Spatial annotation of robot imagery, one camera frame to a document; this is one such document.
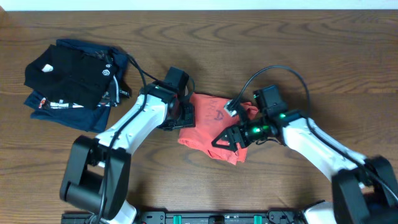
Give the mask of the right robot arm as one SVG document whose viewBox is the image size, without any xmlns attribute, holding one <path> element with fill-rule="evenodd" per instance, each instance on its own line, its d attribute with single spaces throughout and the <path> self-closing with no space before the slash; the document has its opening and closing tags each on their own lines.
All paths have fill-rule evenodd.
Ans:
<svg viewBox="0 0 398 224">
<path fill-rule="evenodd" d="M 298 223 L 397 223 L 397 179 L 391 163 L 352 151 L 299 111 L 242 121 L 211 144 L 236 152 L 268 140 L 298 152 L 331 182 L 333 200 L 303 209 Z"/>
</svg>

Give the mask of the red printed t-shirt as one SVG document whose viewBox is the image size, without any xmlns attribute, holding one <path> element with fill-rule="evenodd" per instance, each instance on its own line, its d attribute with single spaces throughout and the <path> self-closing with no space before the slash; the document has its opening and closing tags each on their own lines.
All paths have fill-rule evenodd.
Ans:
<svg viewBox="0 0 398 224">
<path fill-rule="evenodd" d="M 239 118 L 231 117 L 225 110 L 227 98 L 194 93 L 190 102 L 195 110 L 195 127 L 180 130 L 178 143 L 191 149 L 204 152 L 212 159 L 236 165 L 244 162 L 247 148 L 238 146 L 236 152 L 212 146 L 211 142 L 226 128 L 237 124 Z"/>
</svg>

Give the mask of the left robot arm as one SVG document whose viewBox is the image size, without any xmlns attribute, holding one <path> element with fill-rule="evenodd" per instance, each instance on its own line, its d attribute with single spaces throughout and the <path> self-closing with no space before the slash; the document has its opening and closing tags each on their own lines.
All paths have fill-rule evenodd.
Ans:
<svg viewBox="0 0 398 224">
<path fill-rule="evenodd" d="M 184 87 L 150 84 L 135 105 L 95 138 L 78 137 L 60 188 L 60 199 L 80 208 L 62 223 L 133 223 L 137 210 L 127 200 L 131 157 L 155 129 L 195 125 L 191 93 Z"/>
</svg>

